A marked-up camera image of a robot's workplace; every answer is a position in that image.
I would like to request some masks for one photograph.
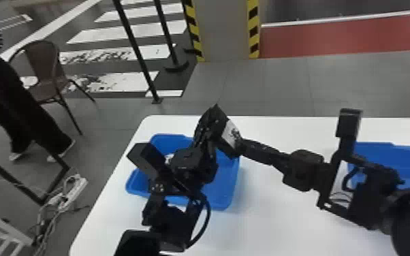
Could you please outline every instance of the hazard stripe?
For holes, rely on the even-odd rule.
[[[248,7],[248,45],[249,58],[259,58],[260,45],[260,20],[259,20],[259,0],[247,0]]]
[[[200,39],[200,30],[197,18],[195,17],[195,9],[193,0],[183,0],[185,5],[186,23],[189,26],[191,32],[191,39],[195,50],[195,56],[198,61],[205,61],[204,53],[202,50],[202,41]]]

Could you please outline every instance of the white floor marking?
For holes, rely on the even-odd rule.
[[[331,22],[345,22],[352,20],[370,20],[374,18],[389,18],[398,16],[410,16],[410,11],[400,11],[400,12],[386,12],[383,14],[365,14],[365,15],[355,15],[355,16],[343,16],[334,18],[318,18],[315,20],[298,20],[298,21],[286,21],[286,22],[269,22],[262,25],[265,27],[286,27],[286,26],[299,26],[299,25],[311,25],[311,24],[321,24],[321,23],[331,23]]]
[[[164,14],[176,14],[183,12],[183,7],[181,6],[181,3],[171,3],[167,5],[162,5],[162,10]],[[155,6],[134,8],[130,10],[125,10],[124,12],[128,18],[140,18],[157,15]],[[100,18],[95,20],[95,22],[105,22],[113,20],[119,20],[119,15],[117,11],[104,13],[102,16],[100,16]]]
[[[11,21],[11,20],[21,19],[23,15],[16,15],[16,16],[13,16],[13,17],[5,18],[3,20],[0,20],[0,24]]]
[[[58,17],[57,19],[53,20],[51,23],[47,24],[46,26],[38,29],[36,32],[31,34],[30,36],[26,37],[22,41],[18,42],[17,44],[8,48],[5,52],[0,54],[0,57],[5,59],[6,61],[15,53],[17,49],[20,47],[33,42],[35,40],[41,40],[45,37],[49,36],[50,34],[54,33],[57,29],[60,29],[63,25],[69,23],[78,15],[82,14],[83,12],[87,11],[89,8],[93,7],[95,4],[99,3],[101,0],[86,0],[80,5],[77,5],[75,8],[71,9],[64,15]]]
[[[153,2],[153,0],[122,0],[121,5],[131,5],[135,3],[148,3],[148,2]]]
[[[151,79],[156,79],[158,71],[150,71]],[[75,80],[80,86],[84,86],[92,93],[108,92],[145,92],[148,90],[148,83],[144,79],[142,72],[108,73],[102,75],[72,75],[68,76]],[[20,78],[27,89],[36,83],[34,76],[24,76]],[[64,90],[64,93],[73,92],[76,87],[71,84]]]
[[[183,94],[183,90],[158,90],[157,94],[159,97],[180,97]],[[152,98],[153,94],[151,91],[148,91],[145,97]]]
[[[140,46],[143,59],[166,59],[170,51],[166,44]],[[106,48],[94,50],[79,50],[61,52],[60,60],[63,65],[77,63],[96,63],[104,61],[135,61],[137,56],[132,47]]]
[[[181,34],[185,32],[186,21],[175,20],[167,22],[170,34]],[[135,37],[152,37],[163,35],[161,23],[146,23],[141,25],[131,26]],[[79,44],[88,42],[100,42],[110,41],[118,39],[127,39],[127,34],[124,28],[121,27],[109,27],[105,29],[88,29],[79,32],[73,38],[71,38],[67,44]]]
[[[33,19],[30,18],[30,16],[27,15],[27,14],[20,15],[19,17],[22,19],[21,21],[15,22],[14,24],[10,24],[10,25],[4,26],[4,27],[1,27],[0,30],[3,31],[3,30],[6,30],[6,29],[11,29],[12,27],[16,27],[16,26],[18,26],[18,25],[31,22],[31,21],[33,20]]]

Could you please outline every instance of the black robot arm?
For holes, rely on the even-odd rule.
[[[151,196],[142,213],[142,224],[149,226],[150,231],[126,231],[116,256],[137,255],[139,251],[143,255],[148,255],[148,252],[156,255],[158,251],[182,252],[197,242],[210,219],[210,204],[200,190],[215,178],[218,169],[216,149],[229,158],[243,156],[273,166],[283,173],[283,183],[286,185],[302,192],[317,191],[317,206],[320,209],[367,229],[380,229],[392,235],[399,255],[410,255],[410,189],[398,189],[404,181],[396,170],[371,163],[353,153],[361,115],[359,110],[341,110],[336,129],[340,142],[330,163],[308,150],[287,154],[260,142],[244,139],[217,105],[202,115],[190,147],[177,150],[170,162],[152,144],[136,144],[127,157],[150,180],[148,189]],[[342,162],[354,166],[341,183],[342,190],[352,194],[348,195],[347,205],[331,199]],[[366,176],[364,182],[349,188],[350,179],[360,172]],[[186,211],[169,206],[165,200],[168,195],[188,197]],[[203,208],[207,209],[205,223],[192,238]]]

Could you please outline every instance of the person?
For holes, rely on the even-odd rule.
[[[0,31],[0,50],[3,38]],[[0,125],[11,139],[10,161],[21,158],[36,142],[50,153],[64,157],[75,144],[54,119],[24,89],[19,75],[0,57]],[[54,162],[49,156],[48,162]]]

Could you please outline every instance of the shoe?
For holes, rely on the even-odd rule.
[[[75,143],[76,143],[76,141],[75,141],[75,140],[72,140],[72,143],[70,143],[70,146],[68,146],[68,148],[65,149],[62,153],[57,154],[57,155],[58,155],[60,158],[64,157],[64,156],[67,154],[67,152],[68,152],[71,148],[73,148],[73,146],[75,146]],[[52,155],[50,155],[50,156],[46,159],[46,161],[47,161],[48,163],[55,163],[55,162],[56,162],[56,159],[54,159],[54,157],[52,157]]]
[[[20,152],[20,153],[12,152],[12,153],[9,155],[8,159],[9,159],[11,162],[14,162],[14,161],[18,160],[19,158],[21,158],[22,156],[24,156],[25,153],[27,153],[27,151],[29,151],[29,149],[32,148],[33,145],[35,145],[35,141],[32,140],[32,141],[30,142],[30,144],[27,146],[26,149],[24,149],[24,150],[23,150],[22,152]]]

